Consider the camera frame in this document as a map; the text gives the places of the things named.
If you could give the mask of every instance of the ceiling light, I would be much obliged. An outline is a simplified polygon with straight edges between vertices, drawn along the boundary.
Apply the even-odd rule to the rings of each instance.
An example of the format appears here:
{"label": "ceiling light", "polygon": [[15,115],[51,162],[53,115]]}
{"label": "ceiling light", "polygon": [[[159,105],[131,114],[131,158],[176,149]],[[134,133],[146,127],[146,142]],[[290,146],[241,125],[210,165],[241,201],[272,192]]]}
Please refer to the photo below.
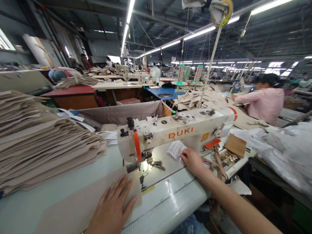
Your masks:
{"label": "ceiling light", "polygon": [[146,55],[151,54],[151,53],[154,53],[154,52],[159,51],[159,50],[160,50],[160,48],[155,49],[155,50],[151,50],[151,51],[147,52]]}
{"label": "ceiling light", "polygon": [[234,18],[232,18],[232,19],[229,20],[228,24],[233,23],[233,22],[235,22],[235,21],[238,21],[239,19],[240,19],[239,16],[234,17]]}
{"label": "ceiling light", "polygon": [[205,29],[205,30],[203,30],[203,31],[200,31],[200,32],[198,32],[198,33],[194,33],[193,35],[190,35],[190,36],[184,38],[184,40],[186,41],[186,40],[191,39],[191,38],[193,38],[193,37],[197,37],[197,36],[202,35],[202,34],[204,34],[204,33],[210,32],[210,31],[212,31],[212,30],[215,30],[215,27],[210,27],[210,28],[207,28],[207,29]]}
{"label": "ceiling light", "polygon": [[129,29],[129,24],[126,24],[126,26],[124,27],[124,34],[123,34],[123,45],[121,47],[121,56],[123,55],[123,51],[124,51],[124,43],[126,41],[126,37],[128,34],[128,29]]}
{"label": "ceiling light", "polygon": [[260,6],[256,9],[252,10],[251,15],[258,14],[260,12],[266,11],[266,10],[274,8],[274,7],[277,7],[279,5],[282,5],[282,4],[290,2],[290,1],[292,1],[292,0],[276,0],[276,1],[270,2],[268,4],[265,4],[263,6]]}
{"label": "ceiling light", "polygon": [[169,47],[169,46],[173,46],[173,45],[178,44],[178,43],[180,43],[180,42],[181,42],[180,40],[179,40],[179,41],[175,41],[175,42],[173,42],[173,43],[170,43],[170,44],[168,44],[168,45],[163,46],[162,49],[165,49],[165,48],[167,48],[167,47]]}
{"label": "ceiling light", "polygon": [[129,5],[129,9],[128,9],[128,15],[127,15],[127,23],[130,23],[134,2],[135,2],[135,0],[130,0],[130,5]]}

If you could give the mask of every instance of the paper tag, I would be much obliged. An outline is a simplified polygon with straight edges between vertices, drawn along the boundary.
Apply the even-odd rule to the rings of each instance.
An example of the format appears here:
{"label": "paper tag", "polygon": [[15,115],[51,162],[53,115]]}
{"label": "paper tag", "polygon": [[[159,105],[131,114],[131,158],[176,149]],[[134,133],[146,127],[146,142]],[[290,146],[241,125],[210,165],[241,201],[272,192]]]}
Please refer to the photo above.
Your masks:
{"label": "paper tag", "polygon": [[177,162],[181,161],[181,153],[184,149],[187,147],[183,145],[181,141],[174,141],[170,145],[169,149],[166,151],[168,154],[170,154]]}

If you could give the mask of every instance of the cardboard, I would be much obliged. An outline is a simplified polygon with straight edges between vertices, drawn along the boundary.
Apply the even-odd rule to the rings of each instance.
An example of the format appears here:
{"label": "cardboard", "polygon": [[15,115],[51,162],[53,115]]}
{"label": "cardboard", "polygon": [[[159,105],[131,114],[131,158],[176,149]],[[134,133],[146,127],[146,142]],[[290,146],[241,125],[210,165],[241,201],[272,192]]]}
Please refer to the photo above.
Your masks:
{"label": "cardboard", "polygon": [[232,153],[244,158],[247,142],[238,138],[234,134],[230,134],[228,141],[225,143],[224,148]]}

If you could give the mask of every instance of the blue cloth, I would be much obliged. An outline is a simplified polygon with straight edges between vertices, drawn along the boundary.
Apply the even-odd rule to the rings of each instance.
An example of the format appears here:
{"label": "blue cloth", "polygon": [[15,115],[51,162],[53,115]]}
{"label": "blue cloth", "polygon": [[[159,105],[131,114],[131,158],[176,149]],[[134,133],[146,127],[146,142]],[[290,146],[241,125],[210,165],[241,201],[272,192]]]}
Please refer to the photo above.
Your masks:
{"label": "blue cloth", "polygon": [[191,214],[171,234],[210,234],[204,224],[197,221],[194,214]]}
{"label": "blue cloth", "polygon": [[66,75],[63,71],[51,69],[49,71],[49,77],[53,82],[57,83],[59,82],[62,78],[66,78]]}

